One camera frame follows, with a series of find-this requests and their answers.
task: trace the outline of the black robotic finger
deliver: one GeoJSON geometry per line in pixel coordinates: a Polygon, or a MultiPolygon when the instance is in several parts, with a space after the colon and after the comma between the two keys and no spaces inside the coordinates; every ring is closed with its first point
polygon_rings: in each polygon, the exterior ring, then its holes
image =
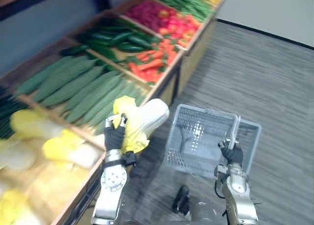
{"type": "Polygon", "coordinates": [[[104,134],[107,151],[121,149],[126,130],[127,117],[125,115],[122,116],[120,125],[116,129],[113,127],[112,120],[113,118],[110,117],[105,120],[104,134]]]}
{"type": "Polygon", "coordinates": [[[243,152],[239,143],[235,144],[234,148],[230,150],[224,144],[224,142],[218,143],[218,147],[221,150],[223,157],[228,160],[228,164],[237,163],[242,165],[243,162],[243,152]]]}

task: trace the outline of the black cable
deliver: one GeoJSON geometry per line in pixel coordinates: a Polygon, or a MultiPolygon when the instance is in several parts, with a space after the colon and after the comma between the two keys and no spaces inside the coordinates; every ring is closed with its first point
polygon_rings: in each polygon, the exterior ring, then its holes
{"type": "Polygon", "coordinates": [[[224,197],[222,197],[220,194],[218,194],[218,192],[217,192],[217,180],[215,181],[215,186],[214,186],[214,189],[215,189],[215,193],[216,193],[216,195],[219,197],[219,198],[221,198],[221,199],[225,199],[224,197]]]}

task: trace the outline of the long green cucumber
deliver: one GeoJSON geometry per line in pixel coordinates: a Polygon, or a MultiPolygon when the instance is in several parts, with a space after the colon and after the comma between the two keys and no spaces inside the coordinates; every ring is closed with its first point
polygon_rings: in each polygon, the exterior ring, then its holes
{"type": "Polygon", "coordinates": [[[110,90],[112,90],[121,80],[122,75],[113,77],[111,80],[102,84],[99,88],[89,93],[83,101],[75,106],[66,117],[68,122],[75,122],[85,115],[97,102],[99,102],[110,90]]]}
{"type": "Polygon", "coordinates": [[[129,93],[132,93],[133,90],[135,89],[134,82],[128,83],[126,87],[120,92],[119,95],[117,95],[115,98],[113,98],[109,104],[106,107],[103,107],[90,121],[89,125],[90,126],[96,126],[98,125],[101,121],[105,120],[106,116],[110,111],[113,109],[113,102],[114,100],[123,97],[123,96],[128,96],[129,93]]]}
{"type": "Polygon", "coordinates": [[[91,93],[93,90],[98,88],[101,84],[106,83],[109,81],[112,77],[118,75],[119,73],[117,71],[111,71],[106,74],[101,75],[100,77],[96,78],[94,81],[92,81],[89,85],[84,87],[81,91],[79,91],[77,94],[75,94],[65,105],[63,112],[69,111],[73,109],[75,106],[77,106],[83,99],[86,97],[89,93],[91,93]]]}
{"type": "Polygon", "coordinates": [[[112,99],[114,99],[121,90],[124,88],[126,84],[126,80],[122,80],[113,90],[111,90],[106,96],[104,96],[96,105],[91,108],[86,115],[84,115],[82,122],[80,124],[87,123],[90,121],[97,113],[104,107],[106,107],[108,104],[110,105],[110,102],[112,99]]]}
{"type": "Polygon", "coordinates": [[[55,63],[48,65],[42,71],[38,72],[24,83],[22,83],[15,91],[16,95],[30,93],[34,91],[44,80],[47,79],[48,74],[53,71],[54,69],[58,69],[59,67],[63,66],[67,62],[72,59],[71,56],[63,57],[62,59],[58,60],[55,63]]]}
{"type": "Polygon", "coordinates": [[[44,101],[41,102],[41,105],[42,106],[57,105],[63,101],[70,99],[82,88],[84,88],[96,77],[98,77],[102,73],[103,69],[104,69],[103,66],[96,66],[92,68],[88,72],[80,75],[78,78],[64,85],[62,88],[60,88],[52,95],[48,96],[44,101]]]}
{"type": "Polygon", "coordinates": [[[47,80],[40,85],[33,100],[39,102],[45,99],[66,83],[89,70],[94,65],[95,61],[96,60],[87,60],[86,56],[80,56],[54,70],[47,80]]]}

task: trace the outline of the gray carpet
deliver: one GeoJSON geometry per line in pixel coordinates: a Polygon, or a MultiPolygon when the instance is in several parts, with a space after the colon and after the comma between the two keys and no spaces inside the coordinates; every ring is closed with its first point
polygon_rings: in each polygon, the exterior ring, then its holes
{"type": "Polygon", "coordinates": [[[185,219],[170,207],[181,184],[220,215],[225,201],[213,180],[164,167],[164,147],[176,106],[184,103],[241,115],[262,136],[250,172],[251,198],[261,224],[314,224],[314,51],[218,23],[213,41],[133,171],[125,219],[146,225],[185,219]]]}

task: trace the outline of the white wall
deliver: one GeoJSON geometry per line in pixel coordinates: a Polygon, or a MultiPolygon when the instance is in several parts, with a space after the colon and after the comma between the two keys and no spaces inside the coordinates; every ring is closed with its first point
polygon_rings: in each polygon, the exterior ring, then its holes
{"type": "Polygon", "coordinates": [[[314,0],[227,0],[218,18],[314,47],[314,0]]]}
{"type": "Polygon", "coordinates": [[[0,76],[97,13],[94,0],[46,0],[0,23],[0,76]]]}

